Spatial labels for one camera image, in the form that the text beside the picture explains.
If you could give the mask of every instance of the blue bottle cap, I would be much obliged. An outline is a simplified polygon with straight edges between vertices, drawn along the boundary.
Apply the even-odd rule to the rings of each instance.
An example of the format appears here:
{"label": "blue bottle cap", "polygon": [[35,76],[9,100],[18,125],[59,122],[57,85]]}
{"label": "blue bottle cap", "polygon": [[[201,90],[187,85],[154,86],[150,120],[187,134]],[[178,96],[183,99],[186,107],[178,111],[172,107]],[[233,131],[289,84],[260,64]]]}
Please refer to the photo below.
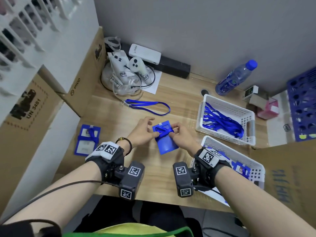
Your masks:
{"label": "blue bottle cap", "polygon": [[250,60],[246,63],[246,68],[250,71],[253,71],[257,68],[258,63],[255,60]]}

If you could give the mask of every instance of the plastic bottle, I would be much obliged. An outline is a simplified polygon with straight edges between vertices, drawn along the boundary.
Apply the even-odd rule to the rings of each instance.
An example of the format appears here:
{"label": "plastic bottle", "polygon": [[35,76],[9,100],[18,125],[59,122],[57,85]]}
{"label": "plastic bottle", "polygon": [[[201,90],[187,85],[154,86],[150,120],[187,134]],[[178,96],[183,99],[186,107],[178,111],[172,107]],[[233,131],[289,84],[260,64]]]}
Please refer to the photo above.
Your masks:
{"label": "plastic bottle", "polygon": [[236,86],[243,83],[257,66],[258,64],[255,60],[250,60],[246,64],[236,67],[224,80],[216,85],[216,93],[221,96],[226,95]]}

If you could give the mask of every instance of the desk surface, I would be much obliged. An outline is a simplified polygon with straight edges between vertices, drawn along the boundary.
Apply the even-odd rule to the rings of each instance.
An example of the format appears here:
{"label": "desk surface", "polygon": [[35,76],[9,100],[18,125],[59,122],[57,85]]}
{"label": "desk surface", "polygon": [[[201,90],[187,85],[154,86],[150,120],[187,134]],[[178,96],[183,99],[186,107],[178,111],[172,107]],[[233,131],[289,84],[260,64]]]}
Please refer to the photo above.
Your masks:
{"label": "desk surface", "polygon": [[[195,131],[195,125],[199,104],[203,100],[203,97],[200,95],[202,89],[207,89],[210,95],[235,105],[242,107],[246,105],[241,99],[241,91],[233,90],[225,97],[219,96],[216,94],[215,84],[211,80],[195,74],[191,74],[188,79],[182,79],[163,73],[156,95],[144,92],[141,100],[162,101],[168,103],[171,107],[171,112],[167,116],[155,116],[156,119],[153,121],[153,125],[166,120],[169,120],[170,123],[181,122],[188,127],[197,141],[201,141],[204,135]],[[151,109],[164,112],[166,107],[155,105]],[[84,157],[73,154],[77,135],[82,124],[101,127],[100,142],[115,141],[121,136],[127,136],[138,120],[148,115],[150,113],[146,111],[134,110],[122,105],[122,102],[116,99],[112,92],[104,89],[98,83],[86,113],[80,120],[77,134],[73,137],[57,173],[68,174],[84,163]],[[256,119],[256,140],[256,147],[268,147],[266,123],[261,119]],[[249,146],[239,146],[227,141],[221,141],[237,151],[249,155]],[[148,145],[135,148],[125,158],[124,165],[129,166],[132,160],[142,162],[146,167],[145,176],[136,199],[231,212],[229,207],[198,191],[189,198],[178,197],[172,165],[179,161],[185,161],[187,164],[190,164],[192,158],[186,151],[177,149],[160,155],[157,143],[155,140],[152,140]],[[98,188],[96,194],[118,196],[118,190],[116,187],[104,184]]]}

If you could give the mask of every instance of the gray wall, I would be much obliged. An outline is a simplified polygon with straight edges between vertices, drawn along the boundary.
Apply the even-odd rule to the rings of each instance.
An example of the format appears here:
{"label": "gray wall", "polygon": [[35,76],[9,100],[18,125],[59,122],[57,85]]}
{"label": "gray wall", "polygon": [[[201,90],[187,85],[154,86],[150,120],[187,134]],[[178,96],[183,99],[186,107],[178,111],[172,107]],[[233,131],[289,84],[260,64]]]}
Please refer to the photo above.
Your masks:
{"label": "gray wall", "polygon": [[118,36],[223,79],[255,59],[241,85],[267,91],[316,65],[316,0],[95,0],[106,36]]}

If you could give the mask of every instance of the white velcro strap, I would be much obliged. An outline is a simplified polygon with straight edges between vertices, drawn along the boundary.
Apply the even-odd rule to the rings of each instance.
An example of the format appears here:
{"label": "white velcro strap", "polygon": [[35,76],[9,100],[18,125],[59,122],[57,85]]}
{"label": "white velcro strap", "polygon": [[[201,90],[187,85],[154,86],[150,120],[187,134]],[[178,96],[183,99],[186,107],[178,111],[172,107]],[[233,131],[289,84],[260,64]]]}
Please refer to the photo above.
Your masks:
{"label": "white velcro strap", "polygon": [[211,167],[215,167],[220,160],[218,156],[216,156],[214,153],[211,153],[210,151],[206,149],[204,149],[200,153],[199,158],[201,158],[204,162],[206,162]]}
{"label": "white velcro strap", "polygon": [[118,144],[113,142],[102,142],[97,149],[95,149],[90,155],[86,157],[86,160],[89,159],[91,156],[101,156],[104,159],[112,159],[113,155],[119,148]]}

